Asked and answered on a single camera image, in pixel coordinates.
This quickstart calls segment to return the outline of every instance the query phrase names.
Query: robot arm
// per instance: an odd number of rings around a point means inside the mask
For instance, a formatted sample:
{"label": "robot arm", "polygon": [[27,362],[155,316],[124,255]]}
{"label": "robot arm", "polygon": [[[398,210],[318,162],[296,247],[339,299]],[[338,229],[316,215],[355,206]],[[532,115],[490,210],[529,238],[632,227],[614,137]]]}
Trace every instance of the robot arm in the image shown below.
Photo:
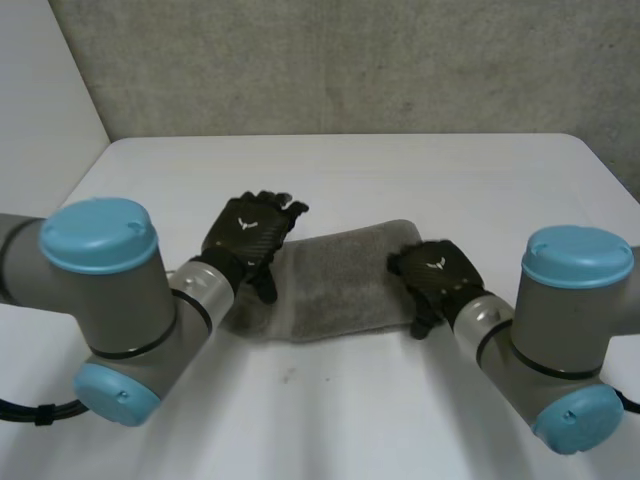
{"label": "robot arm", "polygon": [[[529,239],[514,311],[484,290],[462,252],[443,253],[444,243],[392,257],[400,268],[391,271],[414,296],[424,294],[423,304],[430,297],[432,318],[448,321],[463,352],[551,450],[572,454],[605,441],[632,403],[599,373],[612,336],[640,333],[640,248],[595,228],[542,229]],[[435,263],[441,257],[444,268]],[[425,314],[417,314],[419,323]]]}
{"label": "robot arm", "polygon": [[285,209],[291,197],[282,195],[230,200],[201,253],[169,280],[156,231],[135,202],[88,200],[46,220],[0,215],[0,303],[73,315],[92,352],[74,379],[78,399],[111,421],[141,425],[242,281],[267,302],[277,298],[269,263],[308,209],[299,202]]}

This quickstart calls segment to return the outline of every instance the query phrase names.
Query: white table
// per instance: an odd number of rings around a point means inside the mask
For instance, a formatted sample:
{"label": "white table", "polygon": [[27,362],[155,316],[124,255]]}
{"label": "white table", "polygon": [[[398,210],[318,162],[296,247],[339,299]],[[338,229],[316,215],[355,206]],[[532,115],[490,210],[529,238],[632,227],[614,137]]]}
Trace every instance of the white table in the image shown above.
{"label": "white table", "polygon": [[[194,254],[231,196],[287,191],[311,206],[289,239],[396,218],[449,237],[489,288],[515,301],[537,228],[596,225],[640,243],[640,207],[565,135],[372,135],[116,142],[69,202],[122,196],[147,207],[168,268]],[[87,354],[74,321],[0,310],[0,398],[72,396]],[[615,339],[605,376],[640,398],[639,338]],[[50,428],[0,424],[0,478],[635,479],[640,420],[589,452],[549,452],[447,328],[305,346],[218,333],[152,420],[127,429],[85,414]]]}

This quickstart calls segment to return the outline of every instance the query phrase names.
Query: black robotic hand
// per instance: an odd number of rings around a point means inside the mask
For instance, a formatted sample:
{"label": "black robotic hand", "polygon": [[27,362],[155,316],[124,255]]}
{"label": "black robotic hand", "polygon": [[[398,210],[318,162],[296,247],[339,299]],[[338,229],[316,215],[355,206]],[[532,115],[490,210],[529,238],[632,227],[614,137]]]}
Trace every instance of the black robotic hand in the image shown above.
{"label": "black robotic hand", "polygon": [[291,200],[288,193],[265,191],[257,196],[246,192],[240,198],[232,198],[202,243],[202,256],[232,285],[248,282],[267,304],[278,299],[269,270],[273,255],[282,247],[296,219],[309,210],[304,203]]}
{"label": "black robotic hand", "polygon": [[487,293],[473,264],[449,240],[405,247],[389,255],[387,270],[402,278],[416,302],[411,336],[418,340],[436,325],[453,322],[462,306]]}

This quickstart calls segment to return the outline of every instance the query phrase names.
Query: cloth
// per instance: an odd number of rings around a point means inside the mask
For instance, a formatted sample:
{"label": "cloth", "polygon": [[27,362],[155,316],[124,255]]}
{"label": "cloth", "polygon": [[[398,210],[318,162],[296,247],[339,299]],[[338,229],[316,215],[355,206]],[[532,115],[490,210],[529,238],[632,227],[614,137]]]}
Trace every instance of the cloth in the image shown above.
{"label": "cloth", "polygon": [[220,326],[253,340],[311,342],[409,325],[415,304],[387,256],[420,241],[413,223],[394,220],[287,242],[272,265],[278,301],[264,305],[242,285]]}

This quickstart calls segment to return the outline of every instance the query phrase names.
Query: light blue joint cap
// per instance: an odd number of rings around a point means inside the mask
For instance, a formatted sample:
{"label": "light blue joint cap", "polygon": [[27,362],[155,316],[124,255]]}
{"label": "light blue joint cap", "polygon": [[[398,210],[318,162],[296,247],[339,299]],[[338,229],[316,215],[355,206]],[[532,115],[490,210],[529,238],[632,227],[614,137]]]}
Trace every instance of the light blue joint cap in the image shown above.
{"label": "light blue joint cap", "polygon": [[40,230],[40,250],[55,266],[87,275],[125,272],[145,263],[158,248],[149,214],[124,198],[74,203],[49,217]]}
{"label": "light blue joint cap", "polygon": [[158,396],[140,382],[93,363],[80,368],[73,389],[89,410],[127,427],[142,425],[160,405]]}
{"label": "light blue joint cap", "polygon": [[633,270],[624,239],[599,228],[561,225],[534,233],[522,257],[524,273],[543,285],[586,289],[612,285]]}
{"label": "light blue joint cap", "polygon": [[561,455],[586,452],[615,432],[624,408],[609,385],[591,385],[566,395],[536,418],[531,430]]}

